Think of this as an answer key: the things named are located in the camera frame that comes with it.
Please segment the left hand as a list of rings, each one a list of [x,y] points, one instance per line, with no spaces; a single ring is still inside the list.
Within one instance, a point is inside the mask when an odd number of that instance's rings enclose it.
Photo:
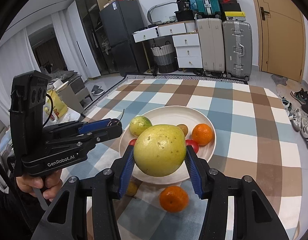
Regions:
[[[63,185],[61,173],[62,170],[54,171],[44,180],[41,177],[31,177],[28,174],[24,174],[21,177],[16,177],[16,183],[22,192],[29,193],[34,197],[36,197],[34,189],[46,187],[42,195],[46,200],[52,202]]]

